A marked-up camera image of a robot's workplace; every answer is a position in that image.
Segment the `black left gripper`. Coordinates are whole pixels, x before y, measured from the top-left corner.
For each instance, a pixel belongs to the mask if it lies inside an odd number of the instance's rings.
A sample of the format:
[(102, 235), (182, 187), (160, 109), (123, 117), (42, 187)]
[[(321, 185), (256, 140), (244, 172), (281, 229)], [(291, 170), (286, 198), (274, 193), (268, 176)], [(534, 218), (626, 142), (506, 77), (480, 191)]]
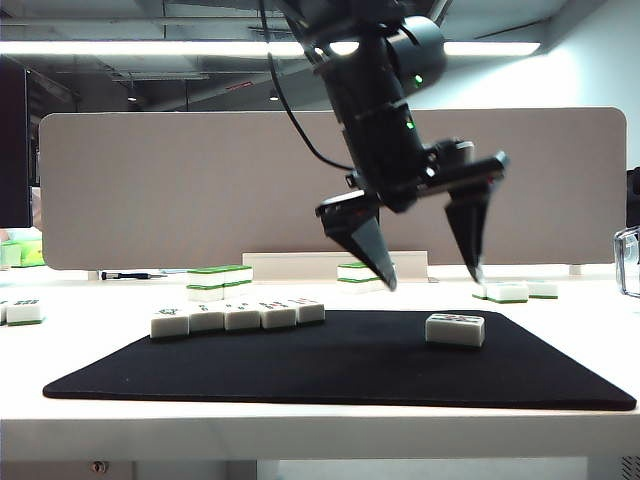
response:
[(322, 201), (315, 210), (326, 236), (364, 263), (390, 291), (397, 288), (397, 275), (377, 220), (379, 209), (404, 213), (418, 199), (443, 192), (450, 198), (445, 213), (462, 260), (471, 278), (476, 283), (484, 282), (482, 256), (488, 206), (510, 158), (503, 151), (479, 159), (462, 151), (430, 151), (428, 155), (432, 159), (418, 169), (416, 178), (382, 192), (376, 192), (352, 172), (348, 178), (358, 188)]

